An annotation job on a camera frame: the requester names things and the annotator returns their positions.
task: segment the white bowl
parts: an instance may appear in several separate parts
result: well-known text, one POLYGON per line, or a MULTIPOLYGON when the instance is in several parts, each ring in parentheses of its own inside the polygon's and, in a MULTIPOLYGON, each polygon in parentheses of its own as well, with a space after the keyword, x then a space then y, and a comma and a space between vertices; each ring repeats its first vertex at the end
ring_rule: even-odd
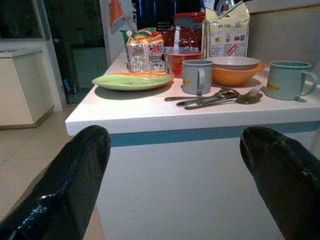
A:
POLYGON ((214 68, 230 70, 249 70, 254 69, 260 63, 259 59, 244 56, 215 56, 207 60, 214 63, 214 68))

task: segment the mug handle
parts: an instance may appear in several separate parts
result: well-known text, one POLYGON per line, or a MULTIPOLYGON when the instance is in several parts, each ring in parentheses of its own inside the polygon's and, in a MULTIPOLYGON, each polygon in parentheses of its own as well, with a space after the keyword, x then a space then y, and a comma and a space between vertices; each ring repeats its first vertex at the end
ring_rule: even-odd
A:
POLYGON ((196 89, 196 94, 201 95, 202 90, 204 89, 205 86, 205 71, 203 69, 198 69, 198 85, 196 89))
POLYGON ((309 71, 302 71, 302 74, 308 74, 313 78, 311 89, 309 91, 307 91, 305 94, 301 95, 301 96, 305 96, 305 95, 312 93, 316 89, 317 85, 319 84, 319 79, 318 79, 317 75, 315 75, 314 73, 309 72, 309 71))

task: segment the gray mug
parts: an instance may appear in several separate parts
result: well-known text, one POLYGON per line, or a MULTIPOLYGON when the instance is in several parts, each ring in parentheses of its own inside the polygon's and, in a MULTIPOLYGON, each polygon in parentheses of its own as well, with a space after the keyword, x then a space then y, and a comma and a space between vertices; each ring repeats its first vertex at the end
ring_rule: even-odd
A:
POLYGON ((318 83, 318 77, 308 70, 310 63, 299 61, 273 61, 270 63, 270 72, 265 94, 274 99, 297 100, 301 96, 312 93, 318 83), (302 93, 306 75, 313 78, 311 89, 302 93))
POLYGON ((187 94, 207 94, 211 90, 214 63, 208 60, 183 62, 182 90, 187 94))

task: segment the glass door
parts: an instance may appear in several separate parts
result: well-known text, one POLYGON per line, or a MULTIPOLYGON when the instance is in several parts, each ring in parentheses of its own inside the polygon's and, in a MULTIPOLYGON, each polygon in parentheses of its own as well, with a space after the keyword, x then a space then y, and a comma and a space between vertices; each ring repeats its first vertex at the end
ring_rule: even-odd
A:
POLYGON ((108 68, 99 0, 43 0, 69 105, 108 68))

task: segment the green plate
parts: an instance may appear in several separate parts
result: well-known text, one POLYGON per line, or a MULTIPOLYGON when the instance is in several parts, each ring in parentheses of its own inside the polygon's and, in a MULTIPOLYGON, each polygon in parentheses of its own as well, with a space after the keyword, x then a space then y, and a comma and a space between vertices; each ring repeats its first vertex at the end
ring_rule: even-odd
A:
POLYGON ((121 91, 142 91, 162 87, 173 80, 169 74, 122 75, 110 74, 97 77, 92 83, 105 89, 121 91))

